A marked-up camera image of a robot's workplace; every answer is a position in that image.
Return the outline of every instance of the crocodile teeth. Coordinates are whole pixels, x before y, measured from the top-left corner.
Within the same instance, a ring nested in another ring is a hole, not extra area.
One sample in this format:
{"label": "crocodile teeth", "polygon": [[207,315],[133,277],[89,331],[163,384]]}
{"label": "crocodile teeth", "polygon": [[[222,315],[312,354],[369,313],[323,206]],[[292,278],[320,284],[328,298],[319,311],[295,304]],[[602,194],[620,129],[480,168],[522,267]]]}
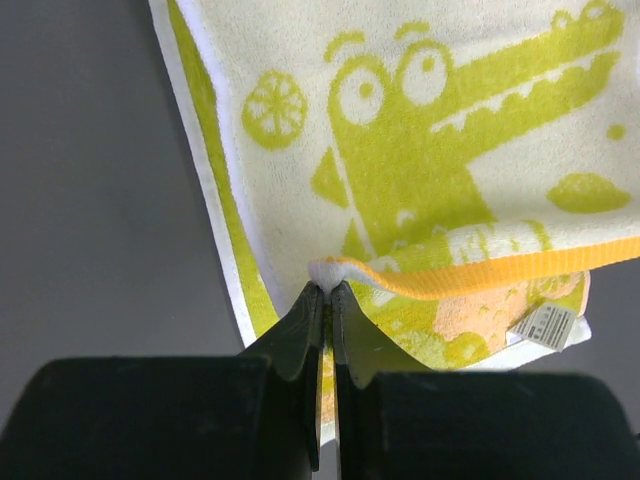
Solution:
{"label": "crocodile teeth", "polygon": [[514,94],[520,95],[522,98],[527,98],[529,94],[531,94],[531,90],[537,83],[544,80],[547,80],[551,83],[556,83],[558,80],[560,80],[560,78],[562,78],[564,73],[569,68],[581,68],[584,71],[588,71],[591,69],[593,60],[602,53],[603,51],[599,51],[591,55],[579,58],[578,60],[575,60],[571,63],[565,63],[564,65],[562,65],[559,68],[556,68],[555,70],[545,72],[542,75],[538,75],[537,77],[532,78],[528,82],[522,83],[514,88],[505,90],[504,92],[498,95],[494,95],[488,100],[483,100],[481,102],[478,102],[475,105],[471,106],[470,108],[466,108],[464,110],[461,110],[447,117],[441,122],[434,123],[433,125],[431,125],[431,132],[437,133],[448,125],[451,125],[453,128],[455,128],[458,131],[462,131],[467,121],[467,116],[472,114],[473,112],[486,108],[496,113],[502,108],[502,104],[505,98],[510,97]]}

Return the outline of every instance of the care label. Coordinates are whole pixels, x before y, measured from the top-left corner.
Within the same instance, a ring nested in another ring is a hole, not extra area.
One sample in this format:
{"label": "care label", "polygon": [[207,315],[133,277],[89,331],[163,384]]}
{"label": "care label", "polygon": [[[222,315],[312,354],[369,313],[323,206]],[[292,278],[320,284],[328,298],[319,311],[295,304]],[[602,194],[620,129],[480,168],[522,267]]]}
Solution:
{"label": "care label", "polygon": [[507,345],[524,338],[560,352],[577,316],[573,310],[545,303],[507,332]]}

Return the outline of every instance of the orange trim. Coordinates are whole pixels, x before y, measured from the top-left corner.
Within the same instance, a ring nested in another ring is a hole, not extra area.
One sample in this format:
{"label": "orange trim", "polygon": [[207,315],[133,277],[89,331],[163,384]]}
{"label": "orange trim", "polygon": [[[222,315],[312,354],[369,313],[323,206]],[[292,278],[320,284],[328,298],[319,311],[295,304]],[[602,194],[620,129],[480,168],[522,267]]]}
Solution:
{"label": "orange trim", "polygon": [[613,242],[496,258],[424,272],[376,272],[351,258],[327,258],[364,272],[385,290],[420,300],[468,295],[533,278],[581,272],[640,257],[640,237]]}

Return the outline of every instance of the towel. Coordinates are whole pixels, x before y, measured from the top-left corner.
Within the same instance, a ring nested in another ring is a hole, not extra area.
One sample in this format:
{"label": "towel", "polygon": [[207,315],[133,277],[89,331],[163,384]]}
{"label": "towel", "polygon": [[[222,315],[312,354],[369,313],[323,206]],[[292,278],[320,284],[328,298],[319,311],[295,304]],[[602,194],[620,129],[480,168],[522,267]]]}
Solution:
{"label": "towel", "polygon": [[637,256],[635,2],[160,3],[245,343],[308,267],[435,368],[513,368],[550,350],[507,326]]}

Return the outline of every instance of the gray background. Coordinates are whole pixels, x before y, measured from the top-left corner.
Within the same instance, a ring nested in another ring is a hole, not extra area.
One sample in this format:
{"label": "gray background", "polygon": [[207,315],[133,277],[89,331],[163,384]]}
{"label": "gray background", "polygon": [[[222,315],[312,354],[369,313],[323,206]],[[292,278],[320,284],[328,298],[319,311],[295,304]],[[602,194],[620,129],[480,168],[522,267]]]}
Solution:
{"label": "gray background", "polygon": [[[146,2],[0,0],[0,35],[0,423],[53,358],[239,351]],[[594,339],[526,367],[605,380],[636,431],[639,286],[595,271]]]}

